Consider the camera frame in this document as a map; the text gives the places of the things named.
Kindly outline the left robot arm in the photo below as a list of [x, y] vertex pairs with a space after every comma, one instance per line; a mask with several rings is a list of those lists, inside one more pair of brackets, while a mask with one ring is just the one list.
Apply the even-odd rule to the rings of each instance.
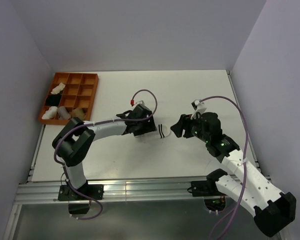
[[139, 103], [131, 110], [100, 122], [82, 121], [77, 117], [71, 119], [52, 141], [53, 157], [63, 167], [70, 187], [69, 194], [81, 200], [88, 193], [82, 162], [94, 141], [129, 134], [138, 137], [155, 132], [157, 127], [153, 114], [143, 103]]

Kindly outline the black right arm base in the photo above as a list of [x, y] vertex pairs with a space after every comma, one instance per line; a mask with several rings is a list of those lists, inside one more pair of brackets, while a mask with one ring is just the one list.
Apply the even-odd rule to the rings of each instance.
[[216, 212], [226, 208], [225, 195], [218, 191], [215, 183], [211, 180], [191, 181], [187, 192], [193, 197], [203, 197], [208, 210]]

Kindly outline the grey sock with red cuff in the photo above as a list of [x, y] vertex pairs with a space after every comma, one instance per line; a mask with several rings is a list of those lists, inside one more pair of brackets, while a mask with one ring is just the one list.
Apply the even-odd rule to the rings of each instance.
[[71, 118], [71, 114], [68, 112], [65, 106], [58, 107], [57, 114], [59, 120], [69, 120]]

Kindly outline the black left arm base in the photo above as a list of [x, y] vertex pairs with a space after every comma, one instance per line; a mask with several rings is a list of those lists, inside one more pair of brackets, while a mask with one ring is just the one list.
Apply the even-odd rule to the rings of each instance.
[[103, 184], [85, 184], [77, 191], [71, 189], [68, 184], [61, 185], [57, 200], [59, 202], [69, 202], [68, 212], [74, 217], [85, 215], [90, 210], [92, 202], [95, 202], [100, 206], [100, 210], [97, 215], [100, 215], [103, 206], [100, 200], [103, 199], [104, 185]]

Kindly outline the white sock with black stripes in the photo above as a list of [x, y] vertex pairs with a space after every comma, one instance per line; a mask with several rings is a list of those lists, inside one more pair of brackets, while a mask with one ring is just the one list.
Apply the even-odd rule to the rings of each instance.
[[148, 143], [153, 141], [159, 141], [164, 138], [169, 137], [171, 134], [171, 129], [165, 124], [157, 124], [156, 131], [152, 131], [146, 134], [139, 135], [137, 139], [142, 143]]

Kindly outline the tan brown long sock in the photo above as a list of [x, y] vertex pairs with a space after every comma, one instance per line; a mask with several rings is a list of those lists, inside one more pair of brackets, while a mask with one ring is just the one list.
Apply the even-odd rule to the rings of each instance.
[[86, 113], [84, 112], [84, 110], [82, 108], [75, 108], [71, 112], [71, 117], [72, 118], [79, 118], [81, 121], [84, 121], [85, 118], [86, 118]]

